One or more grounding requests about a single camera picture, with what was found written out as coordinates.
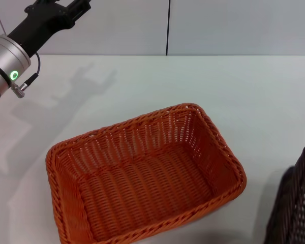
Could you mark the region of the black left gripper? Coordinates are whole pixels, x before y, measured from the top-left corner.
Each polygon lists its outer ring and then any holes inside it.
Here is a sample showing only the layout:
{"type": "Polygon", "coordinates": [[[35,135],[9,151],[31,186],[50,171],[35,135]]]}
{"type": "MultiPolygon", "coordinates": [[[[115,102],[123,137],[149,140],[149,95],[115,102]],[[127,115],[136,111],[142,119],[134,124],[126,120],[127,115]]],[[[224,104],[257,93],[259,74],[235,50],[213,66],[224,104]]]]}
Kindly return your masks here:
{"type": "Polygon", "coordinates": [[[69,5],[58,0],[36,0],[25,9],[27,17],[9,34],[27,55],[34,55],[57,32],[71,29],[90,8],[90,0],[74,0],[69,5]]]}

